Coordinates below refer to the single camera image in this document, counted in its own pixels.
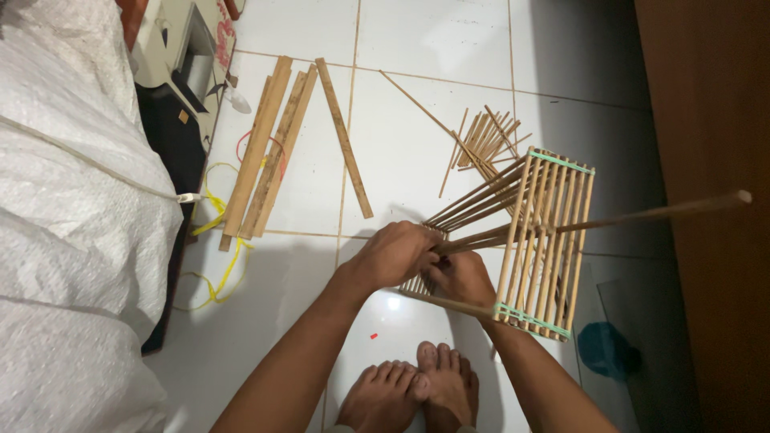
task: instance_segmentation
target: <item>wooden wall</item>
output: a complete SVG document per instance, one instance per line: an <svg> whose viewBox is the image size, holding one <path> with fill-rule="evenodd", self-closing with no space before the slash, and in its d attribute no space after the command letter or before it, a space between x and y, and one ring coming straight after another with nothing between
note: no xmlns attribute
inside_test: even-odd
<svg viewBox="0 0 770 433"><path fill-rule="evenodd" d="M636 0L636 9L668 202L754 195L748 208L672 226L704 426L764 431L770 2Z"/></svg>

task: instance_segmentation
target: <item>white tile floor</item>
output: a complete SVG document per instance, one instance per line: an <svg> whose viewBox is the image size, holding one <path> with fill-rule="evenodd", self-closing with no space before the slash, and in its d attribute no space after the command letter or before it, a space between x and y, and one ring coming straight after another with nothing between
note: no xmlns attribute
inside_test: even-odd
<svg viewBox="0 0 770 433"><path fill-rule="evenodd" d="M390 221L420 221L481 182L473 170L451 173L444 196L437 198L454 143L378 69L391 72L450 129L459 128L466 108L467 128L488 104L515 113L522 122L519 136L533 133L522 146L543 146L595 165L593 217L660 204L643 66L629 65L633 38L610 19L628 11L609 1L579 7L551 0L509 3L246 1L236 22L239 51L232 72L239 76L237 89L256 108L277 55L295 58L295 74L307 70L308 60L324 56L332 64L374 218L362 218L317 82L268 234L251 243L244 281L223 304L173 311L165 347L146 358L169 392L167 431L208 431L335 266L365 242L351 237L368 237ZM624 38L613 39L613 32ZM209 165L239 165L236 142L252 121L253 115L223 104ZM227 199L235 178L234 171L217 167L209 188ZM215 215L203 203L195 223ZM504 213L496 217L469 230L507 219ZM217 250L219 233L206 233L188 246L182 270L201 272L216 284L233 256ZM666 251L667 242L664 227L613 229L589 233L586 250L655 256ZM502 250L481 253L490 274L498 274ZM241 256L229 287L243 269ZM197 305L206 294L205 283L184 277L176 304ZM371 339L374 333L378 337ZM415 362L423 340L446 341L471 359L481 379L480 431L527 430L504 369L490 359L489 342L475 321L382 290L353 324L329 380L325 411L322 399L308 431L332 425L363 368L385 359ZM574 345L543 344L578 380ZM417 421L410 430L422 431L421 425Z"/></svg>

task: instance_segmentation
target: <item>white sack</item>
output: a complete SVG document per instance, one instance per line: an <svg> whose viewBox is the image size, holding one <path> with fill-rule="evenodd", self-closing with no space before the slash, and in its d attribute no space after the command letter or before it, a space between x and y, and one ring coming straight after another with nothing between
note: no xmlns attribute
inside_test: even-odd
<svg viewBox="0 0 770 433"><path fill-rule="evenodd" d="M0 114L174 194L114 0L11 0L0 29ZM0 431L162 429L139 350L181 222L173 201L0 124Z"/></svg>

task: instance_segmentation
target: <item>white cable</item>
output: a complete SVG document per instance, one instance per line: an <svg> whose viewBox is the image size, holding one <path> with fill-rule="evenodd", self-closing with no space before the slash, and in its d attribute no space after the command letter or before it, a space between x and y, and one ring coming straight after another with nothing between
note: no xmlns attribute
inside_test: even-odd
<svg viewBox="0 0 770 433"><path fill-rule="evenodd" d="M37 129L30 128L29 126L22 125L21 123L16 122L15 120L11 120L2 114L0 114L0 122L3 122L6 125L12 126L19 131L22 131L23 133L27 133L30 136L33 136L35 138L39 138L47 143L50 143L61 150L64 150L65 152L69 153L70 155L74 156L77 159L80 159L84 163L103 171L104 173L109 174L110 176L114 177L117 180L120 180L123 183L126 183L130 186L133 186L134 188L137 188L139 190L145 191L146 193L150 193L153 196L163 197L164 199L171 199L176 201L177 203L193 203L196 201L202 200L204 197L197 193L185 193L185 194L167 194L167 193L161 193L160 191L156 191L152 188L149 188L147 186L142 185L141 183L134 182L133 180L129 179L128 177L123 176L122 174L116 172L115 170L112 170L106 166L103 166L98 161L95 161L86 155L83 155L82 153L78 152L77 150L73 149L72 147L67 146L66 144L58 141L57 139L48 136L44 133L41 133Z"/></svg>

